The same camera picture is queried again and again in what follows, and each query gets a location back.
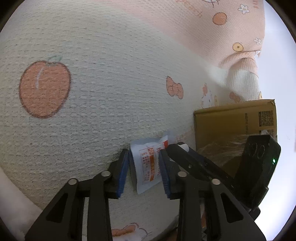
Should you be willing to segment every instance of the brown box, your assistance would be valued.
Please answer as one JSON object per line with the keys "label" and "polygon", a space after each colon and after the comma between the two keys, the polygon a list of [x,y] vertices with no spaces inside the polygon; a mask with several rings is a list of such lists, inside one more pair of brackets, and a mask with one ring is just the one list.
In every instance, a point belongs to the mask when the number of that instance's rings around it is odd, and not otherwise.
{"label": "brown box", "polygon": [[215,106],[194,112],[196,150],[221,136],[260,134],[276,135],[276,105],[262,99]]}

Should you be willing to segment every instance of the white wall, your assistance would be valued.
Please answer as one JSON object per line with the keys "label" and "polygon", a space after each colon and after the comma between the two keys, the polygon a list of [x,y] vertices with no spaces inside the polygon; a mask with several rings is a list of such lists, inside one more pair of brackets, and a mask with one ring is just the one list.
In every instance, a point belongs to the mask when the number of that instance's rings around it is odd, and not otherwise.
{"label": "white wall", "polygon": [[281,155],[260,204],[257,225],[272,240],[296,204],[296,44],[275,10],[265,2],[266,36],[258,59],[264,99],[275,99]]}

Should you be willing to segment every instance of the white packet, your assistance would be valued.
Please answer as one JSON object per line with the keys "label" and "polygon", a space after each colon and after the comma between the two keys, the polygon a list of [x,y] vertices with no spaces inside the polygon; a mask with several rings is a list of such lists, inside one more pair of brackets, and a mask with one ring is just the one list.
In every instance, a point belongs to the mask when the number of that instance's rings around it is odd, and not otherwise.
{"label": "white packet", "polygon": [[167,131],[161,139],[145,138],[131,142],[131,178],[137,193],[141,194],[161,179],[158,153],[169,144],[175,143],[174,135]]}

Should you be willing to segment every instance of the silver screw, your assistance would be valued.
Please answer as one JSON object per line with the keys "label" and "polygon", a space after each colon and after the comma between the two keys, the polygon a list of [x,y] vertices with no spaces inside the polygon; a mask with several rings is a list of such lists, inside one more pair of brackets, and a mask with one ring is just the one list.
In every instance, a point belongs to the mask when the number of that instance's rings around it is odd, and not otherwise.
{"label": "silver screw", "polygon": [[72,178],[68,181],[69,185],[75,185],[77,183],[77,180],[75,178]]}
{"label": "silver screw", "polygon": [[213,179],[212,180],[212,184],[214,184],[214,185],[219,185],[221,182],[220,182],[220,180],[218,180],[218,179]]}
{"label": "silver screw", "polygon": [[186,177],[187,173],[186,172],[178,172],[179,177]]}
{"label": "silver screw", "polygon": [[108,176],[111,175],[111,172],[109,172],[109,171],[103,171],[103,172],[101,173],[101,175],[102,175],[103,177],[108,177]]}

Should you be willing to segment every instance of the yellow circle print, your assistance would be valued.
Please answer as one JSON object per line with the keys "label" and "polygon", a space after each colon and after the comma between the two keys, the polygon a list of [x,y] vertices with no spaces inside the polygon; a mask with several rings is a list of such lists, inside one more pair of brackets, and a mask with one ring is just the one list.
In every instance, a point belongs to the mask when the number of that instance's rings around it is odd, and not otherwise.
{"label": "yellow circle print", "polygon": [[242,46],[242,44],[240,43],[234,43],[233,46],[232,46],[232,49],[235,51],[235,52],[241,52],[244,50],[244,47]]}

